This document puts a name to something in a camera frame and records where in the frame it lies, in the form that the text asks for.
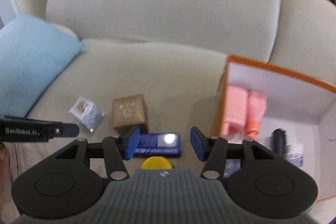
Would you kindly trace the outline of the person left hand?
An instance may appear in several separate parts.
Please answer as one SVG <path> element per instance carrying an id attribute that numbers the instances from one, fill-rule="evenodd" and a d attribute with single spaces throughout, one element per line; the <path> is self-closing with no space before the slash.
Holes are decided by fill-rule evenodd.
<path id="1" fill-rule="evenodd" d="M 5 144 L 1 142 L 0 148 L 0 183 L 1 186 L 3 185 L 5 179 L 5 169 L 6 169 L 6 162 L 9 156 L 9 151 Z"/>

